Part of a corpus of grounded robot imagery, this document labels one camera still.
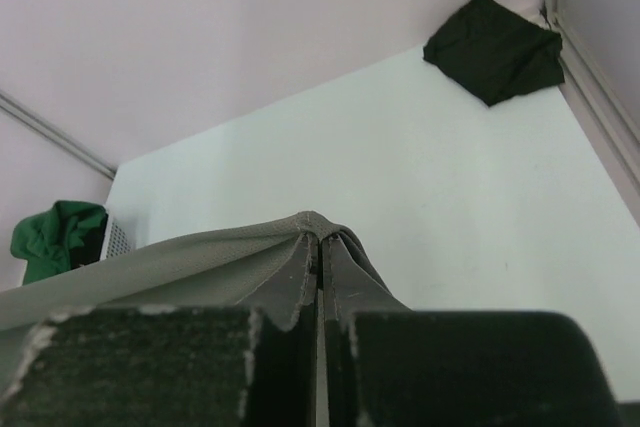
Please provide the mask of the white plastic laundry basket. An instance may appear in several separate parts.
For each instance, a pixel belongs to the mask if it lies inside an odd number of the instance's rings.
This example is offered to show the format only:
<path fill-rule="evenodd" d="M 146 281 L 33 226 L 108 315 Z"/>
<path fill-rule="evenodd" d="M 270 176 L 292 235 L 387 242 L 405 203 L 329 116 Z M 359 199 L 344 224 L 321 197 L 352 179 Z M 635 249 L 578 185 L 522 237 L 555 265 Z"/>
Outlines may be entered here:
<path fill-rule="evenodd" d="M 133 250 L 133 247 L 134 244 L 130 242 L 115 217 L 107 214 L 99 260 L 104 261 L 112 257 L 127 254 Z"/>

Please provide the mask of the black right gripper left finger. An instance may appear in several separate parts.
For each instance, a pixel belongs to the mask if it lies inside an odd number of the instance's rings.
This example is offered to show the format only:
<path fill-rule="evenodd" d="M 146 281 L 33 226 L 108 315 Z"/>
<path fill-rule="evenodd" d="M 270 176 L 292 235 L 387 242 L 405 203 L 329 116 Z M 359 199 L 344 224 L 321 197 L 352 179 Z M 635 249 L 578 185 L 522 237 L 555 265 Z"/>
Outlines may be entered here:
<path fill-rule="evenodd" d="M 317 241 L 228 306 L 54 313 L 1 396 L 5 426 L 312 426 Z"/>

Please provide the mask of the green t-shirt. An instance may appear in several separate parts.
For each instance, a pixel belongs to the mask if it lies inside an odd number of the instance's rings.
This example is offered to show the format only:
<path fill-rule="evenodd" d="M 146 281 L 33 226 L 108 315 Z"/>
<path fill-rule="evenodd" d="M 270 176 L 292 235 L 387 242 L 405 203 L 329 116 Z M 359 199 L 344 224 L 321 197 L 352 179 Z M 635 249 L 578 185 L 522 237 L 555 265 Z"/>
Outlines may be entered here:
<path fill-rule="evenodd" d="M 88 231 L 106 222 L 104 206 L 69 200 L 59 200 L 49 210 L 21 220 L 13 230 L 10 253 L 26 262 L 22 283 L 72 271 L 69 250 L 80 246 Z"/>

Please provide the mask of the folded black t-shirt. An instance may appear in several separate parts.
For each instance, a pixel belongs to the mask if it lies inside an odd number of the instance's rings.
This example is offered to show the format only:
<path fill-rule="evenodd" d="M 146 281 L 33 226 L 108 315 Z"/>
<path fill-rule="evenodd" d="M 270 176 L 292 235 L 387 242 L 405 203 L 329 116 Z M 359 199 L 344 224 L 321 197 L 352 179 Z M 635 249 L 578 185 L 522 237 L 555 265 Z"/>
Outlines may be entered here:
<path fill-rule="evenodd" d="M 436 66 L 486 106 L 564 83 L 559 33 L 495 0 L 469 0 L 423 47 Z"/>

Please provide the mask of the black t-shirt in basket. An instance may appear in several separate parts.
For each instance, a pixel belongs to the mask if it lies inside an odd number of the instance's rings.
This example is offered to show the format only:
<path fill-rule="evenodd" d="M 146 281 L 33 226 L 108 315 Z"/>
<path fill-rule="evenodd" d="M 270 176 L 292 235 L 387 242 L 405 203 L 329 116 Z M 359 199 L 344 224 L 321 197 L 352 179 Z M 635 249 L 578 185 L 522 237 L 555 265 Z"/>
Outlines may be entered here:
<path fill-rule="evenodd" d="M 106 226 L 102 225 L 101 227 L 88 231 L 82 238 L 82 244 L 69 250 L 72 270 L 99 261 L 105 230 Z"/>

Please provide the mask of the grey t-shirt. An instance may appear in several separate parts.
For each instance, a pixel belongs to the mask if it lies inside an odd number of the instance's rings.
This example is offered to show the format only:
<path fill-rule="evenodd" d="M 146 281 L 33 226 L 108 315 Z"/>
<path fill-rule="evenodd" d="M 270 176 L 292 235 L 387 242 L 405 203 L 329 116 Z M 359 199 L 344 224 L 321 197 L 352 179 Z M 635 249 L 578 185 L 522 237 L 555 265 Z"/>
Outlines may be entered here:
<path fill-rule="evenodd" d="M 116 303 L 234 303 L 264 283 L 310 236 L 340 238 L 356 265 L 380 282 L 358 237 L 313 211 L 238 228 L 176 237 L 2 292 L 1 328 L 26 328 L 57 309 Z"/>

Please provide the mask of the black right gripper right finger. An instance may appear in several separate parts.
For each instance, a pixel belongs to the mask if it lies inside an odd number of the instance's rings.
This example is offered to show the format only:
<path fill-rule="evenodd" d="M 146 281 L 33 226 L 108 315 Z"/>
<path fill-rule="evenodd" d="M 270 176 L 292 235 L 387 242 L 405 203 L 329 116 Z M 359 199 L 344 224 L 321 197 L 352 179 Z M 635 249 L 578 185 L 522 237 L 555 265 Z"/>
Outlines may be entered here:
<path fill-rule="evenodd" d="M 333 426 L 616 426 L 599 359 L 569 317 L 413 311 L 343 236 L 322 244 Z"/>

